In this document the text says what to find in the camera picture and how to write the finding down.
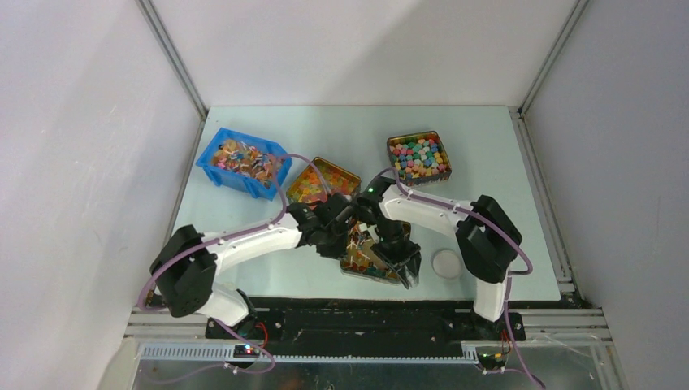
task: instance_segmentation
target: metal tray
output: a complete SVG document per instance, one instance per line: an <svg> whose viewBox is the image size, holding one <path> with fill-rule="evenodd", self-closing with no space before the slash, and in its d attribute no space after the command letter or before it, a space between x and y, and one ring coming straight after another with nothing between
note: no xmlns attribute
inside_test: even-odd
<svg viewBox="0 0 689 390"><path fill-rule="evenodd" d="M328 182L333 191L350 196L359 193L362 185L362 178L359 176L338 167L325 158L316 157L313 159L313 163L321 171L323 178ZM311 165L306 167L297 176L294 183L289 186L286 195L290 203L312 203L318 200L325 200L323 197L323 186Z"/></svg>
<svg viewBox="0 0 689 390"><path fill-rule="evenodd" d="M407 179L406 177L400 176L401 182L405 185L413 187L448 180L450 178L450 175L452 175L452 164L450 163L447 150L443 145L443 141L440 140L440 136L437 132L416 132L414 134L407 134L405 136L392 136L388 138L386 150L388 152L388 158L390 159L390 163L394 167L396 161L395 154L393 154L390 150L391 146L394 146L396 144L406 144L411 141L416 141L420 138L426 140L432 139L433 141L435 141L435 143L438 145L438 152L440 153L440 157L443 159L443 164L445 164L446 166L445 171L437 175L419 176L411 179Z"/></svg>
<svg viewBox="0 0 689 390"><path fill-rule="evenodd" d="M405 236L411 234L411 225L407 222L402 223ZM342 273L352 276L360 276L378 282L399 284L397 274L391 271L371 250L374 244L369 232L362 232L359 223L349 230L347 240L347 256L340 260Z"/></svg>

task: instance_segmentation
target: white enclosure wall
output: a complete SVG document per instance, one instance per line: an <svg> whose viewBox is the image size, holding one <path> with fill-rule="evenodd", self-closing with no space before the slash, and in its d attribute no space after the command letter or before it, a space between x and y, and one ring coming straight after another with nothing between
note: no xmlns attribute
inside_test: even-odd
<svg viewBox="0 0 689 390"><path fill-rule="evenodd" d="M136 2L0 6L0 388L95 388L198 117Z"/></svg>
<svg viewBox="0 0 689 390"><path fill-rule="evenodd" d="M156 2L209 106L518 106L573 4Z"/></svg>
<svg viewBox="0 0 689 390"><path fill-rule="evenodd" d="M688 20L681 0L592 2L527 115L634 389L689 382Z"/></svg>

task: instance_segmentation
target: blue plastic bin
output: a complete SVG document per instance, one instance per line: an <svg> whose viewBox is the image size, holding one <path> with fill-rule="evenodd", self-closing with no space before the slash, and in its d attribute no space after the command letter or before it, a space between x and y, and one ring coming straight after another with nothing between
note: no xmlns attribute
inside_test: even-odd
<svg viewBox="0 0 689 390"><path fill-rule="evenodd" d="M246 191L254 198L264 197L273 200L278 193L274 185L271 185L270 188L266 188L256 179L210 165L210 160L213 158L215 152L227 140L244 142L247 145L255 146L263 153L274 154L275 156L281 156L287 152L276 142L264 140L257 136L250 136L241 132L235 132L226 128L220 128L218 133L213 137L213 140L208 144L208 147L206 147L206 150L201 154L201 157L196 161L196 165L203 168L203 171L208 175L208 178L213 184L217 186L225 185L232 189ZM292 158L286 158L278 171L278 183L280 187L282 187L290 167L292 167Z"/></svg>

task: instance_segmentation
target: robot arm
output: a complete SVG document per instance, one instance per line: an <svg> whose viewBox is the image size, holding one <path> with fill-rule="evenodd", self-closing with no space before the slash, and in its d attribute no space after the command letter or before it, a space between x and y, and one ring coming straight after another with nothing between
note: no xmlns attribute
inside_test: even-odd
<svg viewBox="0 0 689 390"><path fill-rule="evenodd" d="M522 241L516 227L490 197L482 196L476 202L456 202L415 193L443 205L473 207L474 212L490 219L514 241ZM516 252L477 219L407 196L394 180L385 177L371 181L354 201L336 193L325 202L318 202L313 210L310 205L294 203L279 222L257 223L243 229L246 233L242 235L199 233L191 225L182 227L162 249L150 272L153 274L177 254L220 237L219 242L172 265L160 275L156 284L173 317L202 313L245 334L254 327L254 309L241 290L217 283L216 276L251 258L303 245L315 246L323 257L340 258L346 254L349 225L354 216L363 223L375 225L379 242L371 248L399 275L406 288L418 283L421 248L405 237L401 221L455 236L466 269L477 279L474 312L491 322L501 316L505 277Z"/></svg>
<svg viewBox="0 0 689 390"><path fill-rule="evenodd" d="M473 207L474 212L495 223L515 242L522 242L517 228L491 197L483 195L478 201L469 202L454 201L415 190L413 192L438 203L460 206L464 209ZM394 225L396 221L407 221L446 236L456 237L466 269L476 277L474 312L491 322L500 318L507 287L505 277L509 264L517 257L517 253L505 240L486 229L477 219L464 213L405 195L395 185L394 180L385 177L374 179L358 198L358 204L362 208L360 214L367 216L366 222L377 223L378 233L383 237L372 249L397 272L407 288L418 282L420 255L410 244L406 244L405 247L400 243L396 250L385 250L385 238L389 236L390 230L388 226Z"/></svg>
<svg viewBox="0 0 689 390"><path fill-rule="evenodd" d="M347 232L353 207L341 194L309 205L294 203L275 224L256 223L243 228L236 238L231 232L199 233L194 226L178 229L150 267L153 274L175 255L206 241L219 238L163 272L156 284L173 317L201 313L216 318L240 332L254 327L254 309L246 295L216 281L217 276L241 262L283 249L314 245L324 257L339 258L346 252Z"/></svg>

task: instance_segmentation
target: light blue table surface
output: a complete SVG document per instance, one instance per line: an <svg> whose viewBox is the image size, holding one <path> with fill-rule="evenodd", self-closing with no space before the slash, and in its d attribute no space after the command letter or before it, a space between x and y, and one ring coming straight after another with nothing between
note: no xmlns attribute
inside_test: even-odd
<svg viewBox="0 0 689 390"><path fill-rule="evenodd" d="M225 127L280 143L288 152L323 157L361 176L364 187L389 166L385 141L411 132L435 130L448 151L449 181L419 188L452 199L494 197L524 237L522 248L534 264L529 276L514 278L511 301L560 299L544 230L507 107L500 106L214 106L201 135L197 156L219 128ZM294 160L285 188L306 167ZM175 229L193 223L200 232L236 230L269 219L280 200L253 199L248 193L216 187L200 167L189 176ZM412 240L422 247L419 284L410 290L343 275L339 262L303 247L270 253L223 273L251 296L379 300L471 300L475 279L464 272L445 280L432 270L431 255L455 249L453 238L412 227ZM525 266L518 258L513 269Z"/></svg>

